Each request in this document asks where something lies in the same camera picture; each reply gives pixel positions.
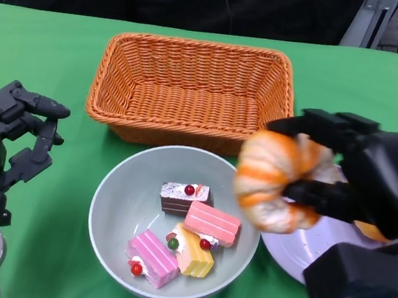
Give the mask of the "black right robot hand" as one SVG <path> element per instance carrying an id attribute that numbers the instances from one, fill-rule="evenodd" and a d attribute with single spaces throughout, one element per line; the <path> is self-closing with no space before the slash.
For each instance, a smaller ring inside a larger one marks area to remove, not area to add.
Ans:
<path id="1" fill-rule="evenodd" d="M 377 122 L 354 113 L 314 108 L 266 127 L 287 136 L 305 133 L 342 155 L 346 183 L 296 181 L 284 190 L 286 197 L 343 222 L 373 224 L 385 238 L 398 239 L 398 133 L 383 131 Z"/>

